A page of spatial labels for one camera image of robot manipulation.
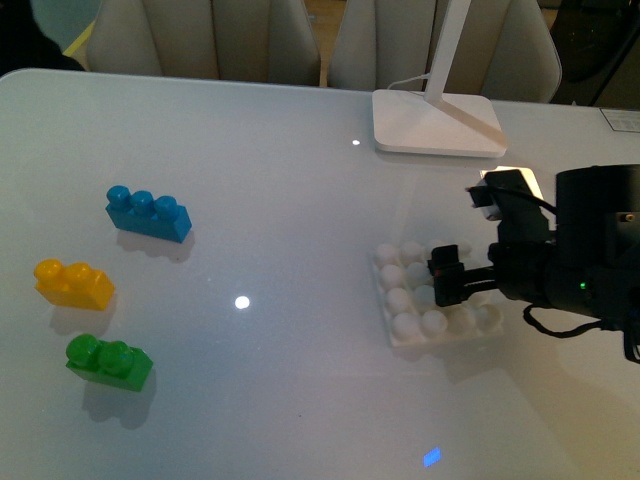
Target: white chair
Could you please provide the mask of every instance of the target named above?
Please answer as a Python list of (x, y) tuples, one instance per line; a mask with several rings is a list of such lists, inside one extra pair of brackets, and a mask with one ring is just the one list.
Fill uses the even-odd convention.
[[(447, 0), (348, 0), (329, 65), (331, 87), (376, 90), (429, 71)], [(473, 0), (445, 88), (548, 102), (561, 78), (536, 0)], [(420, 90), (421, 81), (399, 85)]]
[(92, 71), (319, 85), (303, 0), (102, 0)]

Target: toy brick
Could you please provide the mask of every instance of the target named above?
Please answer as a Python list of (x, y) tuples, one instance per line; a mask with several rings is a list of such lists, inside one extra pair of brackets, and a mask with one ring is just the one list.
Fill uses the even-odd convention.
[(49, 258), (33, 271), (38, 280), (35, 289), (53, 305), (104, 310), (115, 287), (106, 273), (86, 263), (65, 267), (60, 260)]
[(131, 195), (127, 187), (116, 185), (107, 192), (106, 207), (111, 221), (120, 230), (182, 243), (191, 230), (187, 209), (176, 199), (163, 196), (155, 201), (141, 190)]
[(89, 382), (139, 392), (153, 361), (139, 348), (121, 341), (105, 342), (88, 333), (67, 346), (67, 368)]
[[(471, 246), (461, 244), (467, 257)], [(393, 347), (440, 345), (502, 334), (502, 312), (489, 303), (490, 292), (478, 292), (461, 305), (439, 307), (427, 267), (430, 250), (416, 242), (400, 248), (383, 244), (373, 255), (373, 270), (382, 313)]]

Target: white cable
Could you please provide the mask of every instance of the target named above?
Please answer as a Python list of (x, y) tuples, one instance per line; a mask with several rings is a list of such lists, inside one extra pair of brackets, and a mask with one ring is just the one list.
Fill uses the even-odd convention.
[(389, 84), (389, 86), (387, 87), (387, 90), (391, 90), (391, 87), (393, 87), (395, 85), (399, 85), (401, 83), (413, 82), (414, 80), (429, 80), (430, 76), (431, 76), (430, 73), (425, 73), (425, 74), (422, 74), (422, 75), (418, 75), (417, 77), (407, 78), (406, 80), (398, 80), (397, 82), (393, 82), (393, 83)]

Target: white table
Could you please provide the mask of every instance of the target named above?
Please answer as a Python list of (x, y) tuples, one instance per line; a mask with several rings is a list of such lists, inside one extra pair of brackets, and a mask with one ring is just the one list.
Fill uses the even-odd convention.
[[(3, 78), (0, 478), (638, 478), (640, 368), (619, 332), (545, 337), (498, 295), (501, 337), (389, 347), (378, 244), (467, 239), (488, 264), (496, 224), (464, 192), (480, 169), (530, 167), (553, 202), (559, 171), (638, 162), (640, 134), (599, 110), (495, 109), (503, 159), (427, 158), (374, 150), (366, 93)], [(178, 245), (117, 231), (115, 184), (174, 195), (193, 232)], [(47, 257), (104, 269), (115, 302), (48, 304), (32, 276)], [(144, 390), (67, 370), (82, 332), (143, 348)]]

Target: cable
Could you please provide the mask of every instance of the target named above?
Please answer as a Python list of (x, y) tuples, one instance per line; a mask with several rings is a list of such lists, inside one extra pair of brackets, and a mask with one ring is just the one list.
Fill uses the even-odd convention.
[(585, 323), (574, 328), (573, 330), (567, 330), (565, 332), (554, 332), (553, 330), (549, 330), (534, 318), (534, 316), (531, 314), (531, 310), (533, 310), (534, 308), (537, 308), (536, 305), (529, 305), (524, 309), (524, 311), (522, 312), (524, 321), (538, 330), (540, 333), (544, 333), (545, 335), (550, 335), (555, 338), (577, 337), (578, 335), (582, 335), (583, 333), (594, 328), (600, 328), (601, 330), (611, 330), (609, 322), (606, 322), (605, 320), (598, 320), (597, 322)]
[(535, 203), (539, 207), (544, 208), (545, 210), (553, 213), (554, 215), (557, 212), (556, 207), (554, 207), (550, 203), (545, 202), (541, 198), (538, 198), (538, 197), (536, 197), (536, 196), (534, 196), (534, 195), (532, 195), (530, 193), (519, 192), (518, 190), (510, 190), (508, 188), (495, 187), (495, 186), (491, 186), (491, 185), (477, 185), (475, 187), (467, 188), (467, 192), (469, 192), (469, 193), (472, 193), (475, 190), (488, 190), (489, 192), (504, 193), (505, 195), (511, 195), (513, 197), (518, 197), (518, 198), (521, 198), (523, 200), (527, 200), (527, 201), (529, 201), (531, 203)]
[(397, 82), (390, 83), (389, 86), (387, 87), (387, 90), (391, 90), (391, 87), (395, 85), (400, 85), (401, 83), (409, 83), (409, 82), (413, 82), (414, 80), (429, 80), (430, 76), (431, 76), (430, 73), (425, 73), (423, 75), (418, 75), (417, 77), (407, 78), (406, 80), (398, 80)]

